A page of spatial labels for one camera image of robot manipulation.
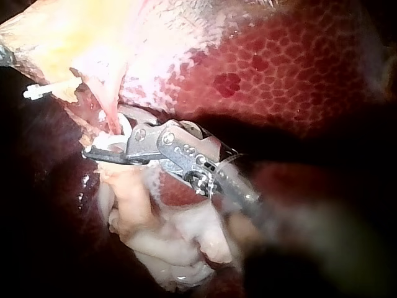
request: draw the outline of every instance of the metal instrument jaw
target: metal instrument jaw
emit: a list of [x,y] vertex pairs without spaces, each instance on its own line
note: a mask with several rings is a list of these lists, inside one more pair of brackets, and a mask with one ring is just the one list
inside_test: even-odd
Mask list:
[[202,196],[219,191],[213,179],[219,163],[238,153],[215,136],[189,121],[169,120],[160,124],[150,113],[121,106],[119,112],[135,119],[124,152],[86,148],[83,156],[121,165],[147,165],[158,160],[163,170]]

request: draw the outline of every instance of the shiny metal part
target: shiny metal part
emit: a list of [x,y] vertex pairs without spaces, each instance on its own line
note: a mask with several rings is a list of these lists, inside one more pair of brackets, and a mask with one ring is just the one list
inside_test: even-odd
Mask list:
[[158,119],[137,107],[120,105],[118,111],[137,124],[123,152],[112,152],[94,146],[83,156],[121,165],[147,165],[158,160],[163,170],[191,187],[197,194],[212,197],[221,191],[214,174],[218,165],[237,152],[218,138],[190,121]]
[[15,56],[5,45],[0,44],[0,66],[14,66]]

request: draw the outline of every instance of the white plastic clip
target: white plastic clip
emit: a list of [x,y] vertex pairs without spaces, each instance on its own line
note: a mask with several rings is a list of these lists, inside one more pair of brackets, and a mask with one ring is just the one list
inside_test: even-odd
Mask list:
[[27,86],[27,90],[24,92],[24,97],[35,101],[36,99],[42,98],[44,94],[52,93],[56,90],[67,89],[69,87],[77,88],[82,82],[81,78],[73,78],[69,81],[44,86],[40,86],[39,84],[30,85]]

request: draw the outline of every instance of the blood spot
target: blood spot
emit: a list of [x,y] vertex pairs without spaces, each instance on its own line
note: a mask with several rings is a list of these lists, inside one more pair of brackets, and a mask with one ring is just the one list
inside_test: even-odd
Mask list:
[[241,89],[241,78],[236,73],[222,73],[215,76],[214,88],[224,97],[228,98]]
[[253,56],[251,65],[257,71],[264,71],[269,67],[269,62],[263,60],[259,56]]

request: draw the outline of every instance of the metal screw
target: metal screw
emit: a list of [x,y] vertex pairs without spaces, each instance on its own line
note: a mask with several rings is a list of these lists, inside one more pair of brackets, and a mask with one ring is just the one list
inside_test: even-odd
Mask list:
[[199,156],[196,158],[196,163],[197,163],[198,165],[203,165],[203,164],[205,163],[205,157],[202,156],[202,155],[199,155]]
[[175,136],[172,132],[167,132],[163,135],[163,144],[171,145],[175,139]]
[[135,140],[138,142],[142,142],[146,137],[146,130],[145,129],[138,129],[135,132]]

